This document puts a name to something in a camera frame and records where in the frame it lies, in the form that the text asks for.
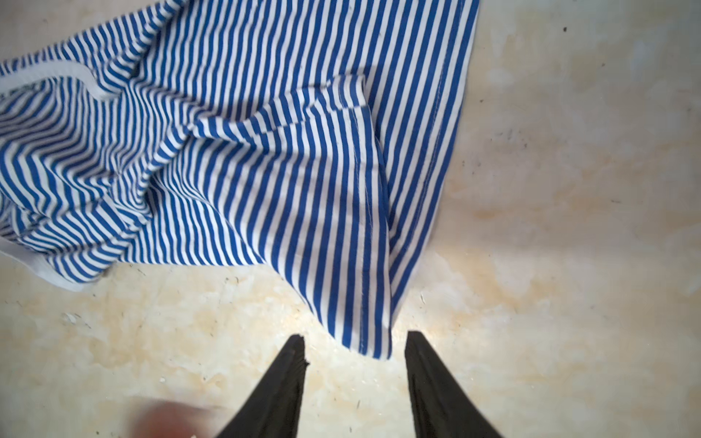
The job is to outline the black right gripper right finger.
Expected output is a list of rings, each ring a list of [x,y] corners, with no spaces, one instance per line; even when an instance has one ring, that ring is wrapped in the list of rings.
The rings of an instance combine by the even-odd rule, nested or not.
[[[408,333],[405,361],[416,436],[500,436],[468,399],[422,332]]]

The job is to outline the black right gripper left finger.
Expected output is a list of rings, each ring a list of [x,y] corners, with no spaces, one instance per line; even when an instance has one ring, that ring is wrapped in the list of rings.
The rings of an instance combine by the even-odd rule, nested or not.
[[[304,338],[290,336],[218,437],[295,437],[308,366]]]

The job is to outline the blue white striped tank top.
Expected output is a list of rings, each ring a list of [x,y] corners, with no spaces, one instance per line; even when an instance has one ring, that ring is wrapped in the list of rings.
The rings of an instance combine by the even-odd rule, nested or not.
[[[476,1],[164,1],[1,65],[1,251],[274,269],[386,359],[456,140]]]

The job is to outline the pink ribbed tank top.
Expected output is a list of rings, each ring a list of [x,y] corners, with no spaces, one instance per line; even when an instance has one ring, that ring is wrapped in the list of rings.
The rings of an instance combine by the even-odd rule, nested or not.
[[[191,438],[216,437],[210,410],[177,403],[157,401],[142,409],[131,421],[128,437]]]

